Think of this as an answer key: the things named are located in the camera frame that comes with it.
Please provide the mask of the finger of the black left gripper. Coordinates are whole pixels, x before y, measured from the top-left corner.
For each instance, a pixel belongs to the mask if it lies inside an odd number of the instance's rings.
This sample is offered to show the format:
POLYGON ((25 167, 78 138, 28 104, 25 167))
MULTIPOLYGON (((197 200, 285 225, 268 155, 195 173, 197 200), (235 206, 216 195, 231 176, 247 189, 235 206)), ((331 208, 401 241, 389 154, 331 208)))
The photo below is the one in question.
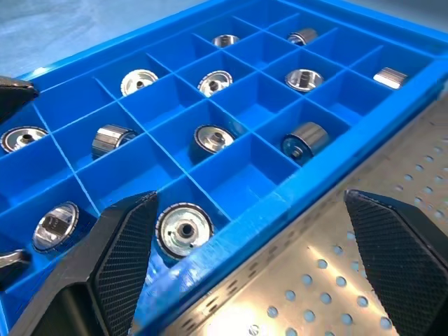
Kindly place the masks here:
POLYGON ((1 76, 1 122, 11 118, 38 95, 39 90, 33 83, 1 76))
POLYGON ((31 262, 32 255, 24 249, 1 253, 1 290, 11 286, 31 262))

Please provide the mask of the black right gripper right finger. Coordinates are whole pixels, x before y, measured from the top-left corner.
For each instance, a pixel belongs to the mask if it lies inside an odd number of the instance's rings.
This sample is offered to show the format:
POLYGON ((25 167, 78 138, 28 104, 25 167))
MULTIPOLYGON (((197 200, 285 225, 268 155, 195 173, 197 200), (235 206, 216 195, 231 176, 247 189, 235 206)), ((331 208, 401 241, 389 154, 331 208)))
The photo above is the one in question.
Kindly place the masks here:
POLYGON ((367 280, 399 335, 447 334, 447 236, 414 205, 362 190, 344 203, 367 280))

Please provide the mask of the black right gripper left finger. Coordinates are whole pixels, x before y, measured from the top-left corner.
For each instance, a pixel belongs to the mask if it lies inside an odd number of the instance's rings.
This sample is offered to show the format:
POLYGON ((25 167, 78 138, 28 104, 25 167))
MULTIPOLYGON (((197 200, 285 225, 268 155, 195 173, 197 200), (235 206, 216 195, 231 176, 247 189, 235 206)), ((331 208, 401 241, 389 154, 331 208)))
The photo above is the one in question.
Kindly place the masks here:
POLYGON ((157 211, 155 191, 103 210, 48 274, 10 335, 127 335, 146 278, 157 211))

